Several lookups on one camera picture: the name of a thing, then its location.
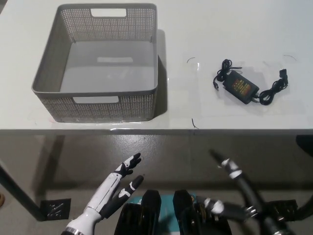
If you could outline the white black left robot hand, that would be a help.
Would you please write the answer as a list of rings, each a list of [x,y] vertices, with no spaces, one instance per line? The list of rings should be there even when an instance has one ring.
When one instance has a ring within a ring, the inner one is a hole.
[[[107,176],[86,205],[83,213],[68,223],[62,232],[63,235],[93,235],[97,223],[103,219],[108,219],[126,203],[141,185],[144,177],[142,175],[137,176],[117,195],[115,192],[120,181],[125,176],[132,174],[133,168],[141,162],[140,156],[140,153],[130,156]]]

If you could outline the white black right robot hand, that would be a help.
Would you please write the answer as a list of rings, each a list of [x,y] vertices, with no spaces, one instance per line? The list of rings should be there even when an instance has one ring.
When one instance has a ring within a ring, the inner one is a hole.
[[[223,156],[213,149],[210,149],[209,153],[218,165],[227,172],[230,179],[236,183],[246,202],[246,206],[243,207],[202,196],[198,196],[197,201],[203,204],[204,208],[211,214],[239,222],[264,214],[265,202],[242,169],[232,159]]]

